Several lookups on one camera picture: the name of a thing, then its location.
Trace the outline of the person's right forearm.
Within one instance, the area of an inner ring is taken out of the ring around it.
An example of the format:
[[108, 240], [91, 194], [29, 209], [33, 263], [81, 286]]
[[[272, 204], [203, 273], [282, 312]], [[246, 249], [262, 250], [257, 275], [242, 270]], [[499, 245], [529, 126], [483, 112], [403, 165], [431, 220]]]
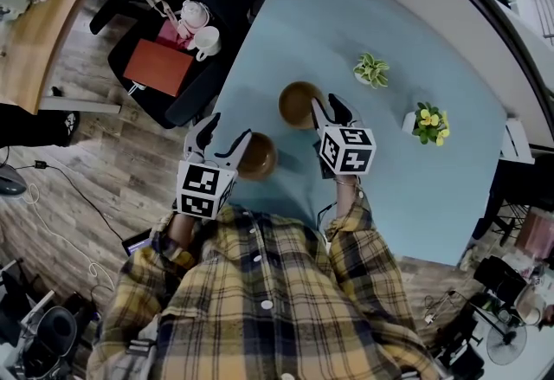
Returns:
[[357, 177], [336, 177], [335, 218], [325, 227], [328, 254], [333, 264], [342, 259], [371, 267], [388, 267], [390, 250], [377, 231], [367, 197]]

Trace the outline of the white mug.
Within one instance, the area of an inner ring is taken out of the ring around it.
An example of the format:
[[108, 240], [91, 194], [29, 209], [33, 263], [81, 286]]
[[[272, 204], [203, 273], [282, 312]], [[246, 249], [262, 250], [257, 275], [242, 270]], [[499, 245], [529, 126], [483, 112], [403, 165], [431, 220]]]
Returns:
[[222, 48], [220, 31], [214, 26], [201, 28], [194, 35], [193, 44], [198, 61], [204, 61], [210, 56], [217, 55]]

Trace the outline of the grey rounded device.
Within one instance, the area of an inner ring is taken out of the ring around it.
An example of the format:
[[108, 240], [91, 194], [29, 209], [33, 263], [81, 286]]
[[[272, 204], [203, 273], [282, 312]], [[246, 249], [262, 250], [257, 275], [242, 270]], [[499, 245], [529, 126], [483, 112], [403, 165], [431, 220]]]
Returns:
[[12, 166], [0, 166], [0, 196], [18, 197], [27, 191], [27, 184], [23, 177]]

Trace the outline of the black standing fan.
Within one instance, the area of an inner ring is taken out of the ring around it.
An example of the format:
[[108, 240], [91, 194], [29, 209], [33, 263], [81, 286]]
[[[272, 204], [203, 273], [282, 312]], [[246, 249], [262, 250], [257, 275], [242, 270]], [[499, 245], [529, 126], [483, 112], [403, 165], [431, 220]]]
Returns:
[[514, 362], [523, 352], [527, 330], [523, 326], [509, 326], [497, 321], [486, 338], [486, 352], [494, 364], [505, 366]]

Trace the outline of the person's left forearm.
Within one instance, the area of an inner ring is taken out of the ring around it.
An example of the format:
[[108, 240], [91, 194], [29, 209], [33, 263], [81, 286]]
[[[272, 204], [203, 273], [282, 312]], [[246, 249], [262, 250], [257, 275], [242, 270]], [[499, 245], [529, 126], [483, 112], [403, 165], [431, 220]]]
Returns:
[[154, 230], [152, 247], [179, 269], [192, 269], [198, 259], [193, 243], [203, 221], [194, 216], [171, 212]]

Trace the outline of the yellow flower potted plant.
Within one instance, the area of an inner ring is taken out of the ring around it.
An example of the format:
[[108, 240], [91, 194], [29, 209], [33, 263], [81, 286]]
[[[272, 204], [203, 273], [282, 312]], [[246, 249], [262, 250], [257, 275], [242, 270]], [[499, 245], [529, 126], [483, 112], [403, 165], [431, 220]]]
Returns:
[[447, 112], [428, 102], [416, 103], [415, 111], [405, 115], [402, 129], [423, 145], [443, 146], [450, 135]]

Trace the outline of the red book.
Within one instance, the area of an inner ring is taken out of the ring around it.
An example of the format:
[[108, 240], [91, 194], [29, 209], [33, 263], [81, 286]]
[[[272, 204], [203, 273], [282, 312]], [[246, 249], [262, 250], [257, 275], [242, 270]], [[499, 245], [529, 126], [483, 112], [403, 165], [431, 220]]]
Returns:
[[123, 76], [140, 85], [177, 97], [193, 61], [191, 55], [140, 39]]

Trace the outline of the dark phone with blue screen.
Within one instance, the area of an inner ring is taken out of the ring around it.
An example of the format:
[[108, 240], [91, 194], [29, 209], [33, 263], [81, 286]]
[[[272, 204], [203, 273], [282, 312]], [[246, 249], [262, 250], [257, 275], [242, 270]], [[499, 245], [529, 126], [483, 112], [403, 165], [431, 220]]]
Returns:
[[149, 246], [151, 243], [151, 230], [147, 229], [137, 235], [134, 235], [121, 242], [123, 249], [128, 256], [131, 256], [135, 251]]

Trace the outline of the green leafy potted plant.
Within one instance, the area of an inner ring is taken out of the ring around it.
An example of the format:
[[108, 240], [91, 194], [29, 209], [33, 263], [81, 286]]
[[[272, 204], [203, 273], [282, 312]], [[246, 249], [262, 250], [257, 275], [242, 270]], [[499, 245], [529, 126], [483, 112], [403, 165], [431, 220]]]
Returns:
[[386, 61], [376, 59], [370, 53], [364, 53], [359, 57], [353, 73], [359, 82], [377, 89], [388, 86], [386, 73], [389, 69], [390, 66]]

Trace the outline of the light blue table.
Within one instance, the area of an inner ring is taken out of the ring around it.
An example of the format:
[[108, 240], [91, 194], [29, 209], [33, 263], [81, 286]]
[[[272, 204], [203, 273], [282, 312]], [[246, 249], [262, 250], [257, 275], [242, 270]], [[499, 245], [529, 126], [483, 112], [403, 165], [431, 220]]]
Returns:
[[[364, 53], [389, 64], [387, 87], [355, 78]], [[312, 225], [336, 193], [320, 174], [317, 134], [280, 116], [279, 96], [295, 81], [345, 99], [372, 130], [377, 152], [363, 187], [390, 249], [457, 263], [486, 209], [506, 123], [489, 86], [394, 0], [265, 0], [217, 99], [210, 150], [225, 152], [247, 129], [266, 134], [279, 152], [276, 170], [261, 182], [238, 182], [232, 201]], [[417, 102], [447, 112], [443, 146], [403, 131]]]

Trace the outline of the wooden desk with white frame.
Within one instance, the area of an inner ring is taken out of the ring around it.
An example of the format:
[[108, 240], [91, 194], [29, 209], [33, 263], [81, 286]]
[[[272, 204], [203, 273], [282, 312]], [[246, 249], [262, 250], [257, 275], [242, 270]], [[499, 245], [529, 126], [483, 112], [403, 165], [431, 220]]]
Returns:
[[0, 103], [37, 113], [57, 56], [85, 0], [32, 4], [8, 28], [0, 57]]

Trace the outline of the white slatted crate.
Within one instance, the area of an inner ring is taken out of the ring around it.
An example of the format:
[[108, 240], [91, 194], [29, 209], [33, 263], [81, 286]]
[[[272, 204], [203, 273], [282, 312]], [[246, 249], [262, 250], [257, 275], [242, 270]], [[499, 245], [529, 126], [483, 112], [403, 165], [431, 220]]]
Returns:
[[499, 158], [515, 163], [535, 163], [524, 127], [518, 119], [506, 121]]

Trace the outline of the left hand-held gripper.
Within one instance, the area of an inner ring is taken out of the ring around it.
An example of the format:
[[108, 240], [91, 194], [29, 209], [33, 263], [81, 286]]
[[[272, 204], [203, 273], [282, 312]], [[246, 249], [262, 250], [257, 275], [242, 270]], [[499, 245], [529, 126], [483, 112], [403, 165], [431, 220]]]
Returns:
[[206, 147], [217, 128], [220, 113], [212, 113], [189, 129], [184, 141], [184, 159], [177, 173], [177, 212], [214, 220], [228, 201], [237, 179], [237, 169], [252, 138], [244, 131], [225, 153], [204, 160]]

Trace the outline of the white teapot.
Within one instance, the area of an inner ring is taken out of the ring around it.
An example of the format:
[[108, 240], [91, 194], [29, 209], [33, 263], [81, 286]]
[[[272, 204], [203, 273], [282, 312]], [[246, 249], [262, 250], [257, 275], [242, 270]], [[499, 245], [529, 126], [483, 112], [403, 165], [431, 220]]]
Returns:
[[196, 33], [210, 20], [209, 8], [200, 2], [185, 0], [180, 14], [180, 23], [190, 32]]

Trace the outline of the pink storage box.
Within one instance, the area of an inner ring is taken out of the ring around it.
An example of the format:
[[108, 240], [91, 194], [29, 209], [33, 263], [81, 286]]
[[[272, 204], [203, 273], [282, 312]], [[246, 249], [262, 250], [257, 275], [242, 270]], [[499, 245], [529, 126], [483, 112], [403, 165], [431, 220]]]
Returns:
[[524, 220], [515, 247], [536, 259], [548, 258], [554, 248], [554, 215], [531, 210]]

